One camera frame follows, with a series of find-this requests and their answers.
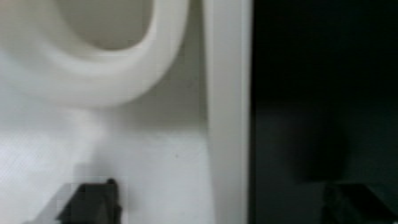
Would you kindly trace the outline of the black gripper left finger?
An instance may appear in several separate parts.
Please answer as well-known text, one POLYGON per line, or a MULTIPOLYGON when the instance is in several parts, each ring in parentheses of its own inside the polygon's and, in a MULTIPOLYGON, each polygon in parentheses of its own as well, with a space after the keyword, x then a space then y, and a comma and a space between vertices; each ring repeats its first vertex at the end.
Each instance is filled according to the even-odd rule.
POLYGON ((121 214, 116 180, 84 183, 57 216, 61 224, 121 224, 121 214))

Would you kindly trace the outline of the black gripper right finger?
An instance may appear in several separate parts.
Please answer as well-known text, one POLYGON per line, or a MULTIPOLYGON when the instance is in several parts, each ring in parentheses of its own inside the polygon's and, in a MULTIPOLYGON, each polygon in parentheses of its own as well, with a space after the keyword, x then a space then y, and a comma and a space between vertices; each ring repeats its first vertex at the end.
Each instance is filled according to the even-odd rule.
POLYGON ((325 185, 320 224, 398 224, 398 213, 366 185, 325 185))

